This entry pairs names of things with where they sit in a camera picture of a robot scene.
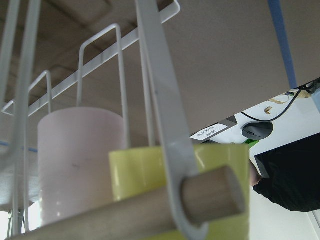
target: wooden dowel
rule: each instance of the wooden dowel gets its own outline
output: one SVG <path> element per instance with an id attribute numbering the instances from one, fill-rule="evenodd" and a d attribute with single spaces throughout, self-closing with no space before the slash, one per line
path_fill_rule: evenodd
<path id="1" fill-rule="evenodd" d="M 181 196 L 195 223 L 242 213 L 245 200 L 229 167 L 184 181 Z M 176 228 L 165 187 L 44 226 L 13 240 L 138 240 Z"/>

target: blue stripe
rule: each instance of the blue stripe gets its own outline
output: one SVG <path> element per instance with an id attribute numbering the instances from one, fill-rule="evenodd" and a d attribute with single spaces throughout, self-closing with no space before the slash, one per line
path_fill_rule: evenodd
<path id="1" fill-rule="evenodd" d="M 5 142 L 5 141 L 0 141 L 0 146 L 5 146 L 5 147 L 9 147 L 9 143 Z M 38 150 L 35 149 L 35 148 L 32 148 L 32 147 L 29 147 L 29 152 L 32 152 L 32 153 L 37 153 Z"/>
<path id="2" fill-rule="evenodd" d="M 297 80 L 294 68 L 294 62 L 291 57 L 288 37 L 286 33 L 286 26 L 284 17 L 282 15 L 280 0 L 268 0 L 270 12 L 272 15 L 273 25 L 276 31 L 278 42 L 280 45 L 282 58 L 286 70 L 286 74 L 289 80 L 290 88 L 297 88 Z"/>

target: mouse cord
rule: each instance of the mouse cord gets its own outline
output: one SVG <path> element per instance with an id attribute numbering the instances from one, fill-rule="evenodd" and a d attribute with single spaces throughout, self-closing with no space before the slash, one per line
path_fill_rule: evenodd
<path id="1" fill-rule="evenodd" d="M 293 99 L 291 100 L 291 102 L 288 104 L 288 106 L 286 106 L 286 108 L 283 110 L 282 113 L 280 113 L 278 116 L 276 116 L 275 118 L 272 118 L 270 120 L 261 120 L 261 119 L 257 119 L 257 118 L 254 118 L 252 116 L 249 116 L 248 114 L 244 113 L 243 111 L 241 112 L 243 115 L 245 115 L 246 117 L 252 119 L 252 120 L 255 120 L 255 121 L 258 121 L 258 122 L 263 122 L 263 123 L 266 123 L 266 122 L 272 122 L 274 120 L 277 120 L 278 118 L 280 118 L 283 114 L 286 113 L 286 111 L 290 108 L 290 106 L 294 103 L 294 101 L 297 99 L 298 95 L 301 93 L 302 89 L 299 88 L 299 91 L 296 93 L 296 95 L 293 97 Z"/>

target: black fabric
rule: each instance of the black fabric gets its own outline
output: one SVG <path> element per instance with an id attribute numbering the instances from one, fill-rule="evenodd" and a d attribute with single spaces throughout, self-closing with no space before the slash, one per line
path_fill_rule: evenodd
<path id="1" fill-rule="evenodd" d="M 270 178 L 253 189 L 290 211 L 320 209 L 320 134 L 310 139 L 309 144 L 298 141 L 265 153 Z"/>

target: computer mouse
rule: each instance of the computer mouse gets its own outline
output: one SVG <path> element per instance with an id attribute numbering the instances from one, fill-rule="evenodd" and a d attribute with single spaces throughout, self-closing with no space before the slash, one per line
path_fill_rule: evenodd
<path id="1" fill-rule="evenodd" d="M 272 122 L 251 122 L 242 129 L 242 135 L 252 140 L 262 140 L 270 136 L 274 130 Z"/>

